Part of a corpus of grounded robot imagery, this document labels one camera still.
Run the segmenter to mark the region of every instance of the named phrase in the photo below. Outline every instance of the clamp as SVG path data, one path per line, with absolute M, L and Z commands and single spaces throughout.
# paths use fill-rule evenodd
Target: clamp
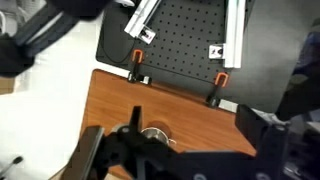
M 137 81 L 143 81 L 144 76 L 139 74 L 139 69 L 140 69 L 140 64 L 142 63 L 144 58 L 144 53 L 140 49 L 135 49 L 133 51 L 132 59 L 131 59 L 131 64 L 130 67 L 130 73 L 128 76 L 128 82 L 130 83 L 135 83 Z
M 226 87 L 229 80 L 229 75 L 227 73 L 219 73 L 214 81 L 213 91 L 208 96 L 206 102 L 209 107 L 216 108 L 219 107 L 221 99 L 219 98 L 221 88 Z

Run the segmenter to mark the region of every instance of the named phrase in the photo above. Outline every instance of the orange clamp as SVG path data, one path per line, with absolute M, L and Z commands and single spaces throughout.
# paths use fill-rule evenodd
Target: orange clamp
M 220 78 L 223 78 L 223 77 L 224 77 L 224 81 L 223 81 L 222 87 L 226 87 L 228 79 L 229 79 L 229 75 L 227 73 L 219 73 L 218 76 L 216 77 L 214 84 L 218 85 Z
M 140 49 L 135 49 L 133 51 L 132 61 L 135 61 L 138 58 L 138 64 L 142 63 L 143 60 L 143 51 Z

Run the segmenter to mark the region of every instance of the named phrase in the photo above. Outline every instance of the metal bracket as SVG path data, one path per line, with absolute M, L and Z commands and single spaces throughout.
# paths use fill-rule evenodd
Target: metal bracket
M 145 43 L 150 44 L 156 33 L 148 28 L 146 24 L 151 19 L 160 2 L 161 0 L 142 0 L 124 31 L 132 37 L 139 38 Z
M 225 68 L 241 68 L 245 9 L 246 0 L 228 1 L 226 43 L 209 46 L 209 58 L 224 59 Z

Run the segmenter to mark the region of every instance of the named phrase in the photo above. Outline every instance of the white cable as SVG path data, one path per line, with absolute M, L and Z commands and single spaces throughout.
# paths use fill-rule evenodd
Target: white cable
M 7 26 L 7 19 L 6 19 L 5 14 L 2 11 L 0 11 L 0 18 L 1 18 L 1 24 L 2 24 L 2 27 L 1 27 L 2 33 L 5 33 L 7 30 L 7 27 L 6 27 Z

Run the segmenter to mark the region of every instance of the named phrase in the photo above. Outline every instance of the wooden tabletop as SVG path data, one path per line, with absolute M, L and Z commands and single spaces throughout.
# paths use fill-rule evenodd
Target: wooden tabletop
M 82 125 L 105 128 L 128 123 L 134 106 L 142 106 L 143 127 L 153 121 L 165 123 L 177 141 L 172 147 L 185 150 L 255 150 L 234 125 L 235 114 L 206 107 L 203 100 L 183 90 L 164 86 L 130 84 L 126 79 L 94 71 Z

